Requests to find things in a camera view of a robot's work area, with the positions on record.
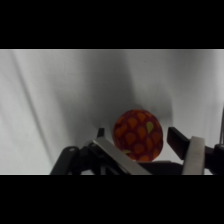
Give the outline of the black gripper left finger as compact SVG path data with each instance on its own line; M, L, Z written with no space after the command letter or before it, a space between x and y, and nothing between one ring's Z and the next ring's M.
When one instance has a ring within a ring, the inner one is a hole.
M99 128L96 139L87 141L81 149L64 148L50 174L81 175L88 170L95 175L150 175L105 138L104 128Z

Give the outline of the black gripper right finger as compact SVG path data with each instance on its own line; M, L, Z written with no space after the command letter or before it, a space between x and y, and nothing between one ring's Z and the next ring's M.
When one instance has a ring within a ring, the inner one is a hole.
M224 144L208 147L203 138L188 139L175 127L168 128L167 143L183 160L183 175L203 175L205 169L214 175L224 175Z

